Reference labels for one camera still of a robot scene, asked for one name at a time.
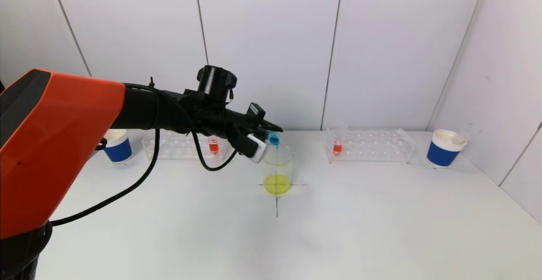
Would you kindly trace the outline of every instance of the black cable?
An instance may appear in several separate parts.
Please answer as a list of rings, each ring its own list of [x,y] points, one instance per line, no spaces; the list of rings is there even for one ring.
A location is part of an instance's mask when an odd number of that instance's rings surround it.
[[[101,150],[105,149],[106,145],[107,145],[107,139],[101,139],[100,143],[98,144],[98,146],[94,150],[95,151],[101,151]]]
[[[59,225],[63,225],[63,224],[69,223],[69,222],[73,222],[75,220],[79,220],[83,216],[87,216],[87,215],[93,213],[94,211],[96,211],[98,209],[101,209],[101,208],[109,205],[110,203],[120,199],[124,195],[127,195],[128,193],[134,191],[134,189],[139,187],[139,185],[141,185],[145,181],[145,179],[147,179],[147,176],[149,176],[149,174],[151,174],[151,171],[155,167],[156,160],[158,158],[159,148],[160,148],[160,129],[155,129],[155,152],[152,155],[151,164],[149,164],[149,167],[147,167],[147,170],[145,171],[145,173],[143,173],[143,175],[139,178],[139,180],[137,182],[135,182],[133,185],[128,187],[126,190],[121,191],[120,193],[117,193],[116,195],[113,195],[112,197],[106,199],[105,201],[103,201],[101,203],[98,203],[97,205],[92,206],[91,208],[89,208],[87,210],[83,210],[83,211],[81,211],[81,212],[79,212],[77,214],[74,214],[73,216],[69,216],[67,218],[52,221],[51,224],[53,226],[59,226]]]
[[[158,108],[158,101],[159,101],[158,95],[159,94],[164,96],[166,99],[170,100],[170,102],[172,102],[180,110],[180,112],[182,113],[182,115],[184,116],[186,121],[188,121],[188,123],[190,124],[191,131],[192,131],[192,136],[194,138],[194,144],[196,145],[196,151],[197,151],[198,157],[199,157],[199,161],[201,162],[203,168],[205,168],[206,170],[209,170],[209,171],[221,170],[222,168],[227,166],[230,163],[230,161],[232,161],[232,159],[235,157],[236,153],[238,152],[237,150],[234,150],[232,155],[230,155],[230,157],[228,158],[228,160],[226,160],[224,162],[224,164],[221,164],[220,166],[217,166],[216,168],[211,168],[211,167],[207,166],[205,160],[203,159],[202,149],[201,149],[201,147],[199,145],[199,139],[198,139],[197,134],[195,132],[196,131],[196,126],[195,126],[194,122],[192,121],[192,119],[190,118],[190,116],[188,116],[188,114],[186,113],[186,110],[184,110],[184,108],[182,108],[177,102],[175,102],[175,100],[173,98],[171,98],[170,95],[164,93],[163,91],[161,91],[159,89],[155,89],[154,82],[153,82],[152,78],[151,78],[151,83],[150,83],[149,86],[135,85],[135,84],[126,84],[126,86],[130,87],[130,88],[133,88],[133,89],[142,89],[142,90],[145,90],[145,91],[153,91],[155,93],[155,95],[156,95],[155,122],[156,122],[157,117],[158,117],[158,110],[159,110],[159,108]],[[158,159],[158,151],[159,150],[160,150],[160,129],[155,129],[155,151],[154,151],[154,153],[152,155],[151,164],[149,164],[149,167],[147,167],[147,170],[139,178],[139,180],[137,182],[135,182],[133,185],[131,185],[130,187],[128,187],[124,191],[121,191],[120,193],[117,193],[116,195],[113,195],[112,197],[106,199],[105,201],[103,201],[101,203],[98,203],[97,205],[92,206],[89,209],[83,210],[83,211],[81,211],[81,212],[79,212],[77,214],[74,214],[73,216],[68,216],[67,218],[52,221],[51,222],[52,226],[59,226],[59,225],[67,224],[69,222],[73,222],[75,220],[79,220],[80,218],[82,218],[84,216],[87,216],[87,215],[97,211],[98,209],[101,209],[101,208],[109,205],[110,203],[120,199],[124,195],[127,195],[128,193],[134,191],[134,189],[139,187],[139,185],[141,185],[145,181],[145,179],[147,179],[147,176],[149,176],[149,174],[151,174],[151,171],[155,167],[156,160]]]
[[[176,108],[178,108],[178,110],[180,110],[182,116],[184,116],[184,119],[190,125],[190,130],[192,132],[192,137],[194,138],[194,145],[196,145],[196,151],[198,153],[199,162],[202,164],[203,168],[205,168],[206,170],[208,170],[208,171],[221,170],[222,168],[227,166],[230,163],[230,161],[232,161],[232,159],[235,157],[236,153],[238,152],[237,150],[234,150],[232,155],[230,155],[230,157],[228,158],[228,160],[226,160],[224,162],[224,164],[221,164],[220,166],[217,166],[216,168],[211,168],[210,166],[207,165],[207,163],[203,159],[202,149],[201,149],[201,146],[199,145],[199,139],[198,139],[197,133],[196,133],[196,131],[197,131],[196,125],[192,121],[192,118],[190,118],[190,116],[187,114],[186,110],[184,108],[182,108],[182,106],[180,106],[170,95],[164,93],[160,89],[155,89],[155,88],[151,88],[151,87],[144,86],[144,85],[138,85],[138,84],[126,84],[126,86],[130,87],[130,88],[133,88],[133,89],[142,89],[144,91],[154,91],[155,93],[158,93],[158,94],[162,95],[164,98],[168,99]]]

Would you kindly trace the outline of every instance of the white wall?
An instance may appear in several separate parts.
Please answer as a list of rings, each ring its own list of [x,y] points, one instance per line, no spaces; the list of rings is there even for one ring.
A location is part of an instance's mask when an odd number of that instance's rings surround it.
[[[463,153],[496,183],[542,121],[542,0],[481,0],[431,129],[468,129]]]
[[[339,0],[199,0],[209,64],[238,77],[230,108],[256,102],[286,129],[319,130]]]
[[[501,186],[542,225],[542,132],[538,132]]]
[[[32,68],[88,75],[58,0],[0,0],[0,79]]]
[[[324,127],[425,130],[477,0],[341,0]]]
[[[61,0],[93,77],[183,92],[207,61],[197,0]]]

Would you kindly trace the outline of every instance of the red liquid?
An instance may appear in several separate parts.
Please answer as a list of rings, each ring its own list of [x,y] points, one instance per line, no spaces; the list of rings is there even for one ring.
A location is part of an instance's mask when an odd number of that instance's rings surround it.
[[[211,151],[211,153],[213,153],[213,155],[218,154],[218,140],[216,139],[209,140],[209,150]]]
[[[343,152],[343,144],[340,141],[335,141],[333,144],[333,154],[339,156]]]

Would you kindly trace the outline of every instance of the blue and white cup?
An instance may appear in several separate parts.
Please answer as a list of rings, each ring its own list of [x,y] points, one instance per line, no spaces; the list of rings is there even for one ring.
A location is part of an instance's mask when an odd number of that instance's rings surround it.
[[[132,158],[132,147],[125,129],[112,129],[105,133],[105,153],[113,164],[125,164]]]
[[[448,130],[436,130],[427,152],[427,161],[435,168],[447,168],[465,145],[467,140],[463,136]]]

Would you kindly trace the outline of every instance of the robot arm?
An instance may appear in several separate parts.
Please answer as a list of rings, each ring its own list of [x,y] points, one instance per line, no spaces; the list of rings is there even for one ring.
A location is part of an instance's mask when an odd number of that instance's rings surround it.
[[[260,161],[268,131],[282,129],[263,120],[265,112],[258,104],[252,103],[246,114],[226,108],[237,83],[229,71],[205,66],[197,79],[197,91],[180,94],[153,85],[33,69],[2,92],[2,280],[14,269],[28,269],[21,262],[41,251],[35,246],[44,246],[50,234],[47,221],[107,129],[217,135],[242,155]]]

